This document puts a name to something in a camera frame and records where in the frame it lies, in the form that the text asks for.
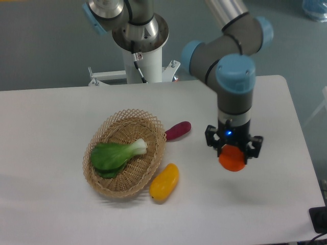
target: bok choy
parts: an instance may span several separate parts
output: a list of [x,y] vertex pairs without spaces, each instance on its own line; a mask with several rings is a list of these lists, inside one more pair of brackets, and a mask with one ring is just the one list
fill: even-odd
[[138,139],[132,144],[99,143],[91,152],[91,163],[103,178],[114,178],[124,169],[128,160],[147,152],[147,144]]

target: white vegetable stem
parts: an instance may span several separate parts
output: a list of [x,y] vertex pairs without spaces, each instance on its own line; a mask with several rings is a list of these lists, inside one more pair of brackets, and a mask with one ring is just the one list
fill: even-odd
[[143,139],[138,139],[129,146],[129,150],[135,155],[143,155],[147,152],[148,145]]

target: gray floor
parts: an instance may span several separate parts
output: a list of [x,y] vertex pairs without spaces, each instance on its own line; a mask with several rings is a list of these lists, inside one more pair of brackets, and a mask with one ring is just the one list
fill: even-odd
[[[0,2],[0,90],[86,86],[94,72],[123,70],[111,34],[100,37],[81,9],[83,0]],[[286,78],[302,124],[321,103],[327,86],[327,23],[308,19],[301,0],[245,0],[253,16],[265,16],[275,30],[273,45],[253,55],[257,75]],[[163,65],[180,60],[190,40],[221,35],[201,0],[155,0],[170,28]],[[182,80],[194,79],[182,69]],[[327,179],[327,113],[303,128],[317,177]]]

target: orange object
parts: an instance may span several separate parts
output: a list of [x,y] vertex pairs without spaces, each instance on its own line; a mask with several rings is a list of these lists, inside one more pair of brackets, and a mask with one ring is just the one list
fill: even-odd
[[244,153],[232,145],[225,145],[219,156],[220,164],[227,170],[237,172],[245,167]]

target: wicker basket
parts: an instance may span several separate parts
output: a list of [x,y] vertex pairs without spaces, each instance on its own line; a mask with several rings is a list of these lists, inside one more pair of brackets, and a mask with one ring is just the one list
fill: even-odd
[[[115,178],[103,179],[95,171],[90,153],[99,142],[129,144],[142,138],[148,145],[147,153],[129,160]],[[108,118],[88,145],[83,170],[87,182],[97,192],[113,198],[136,194],[150,181],[164,154],[166,134],[157,117],[143,110],[123,110]]]

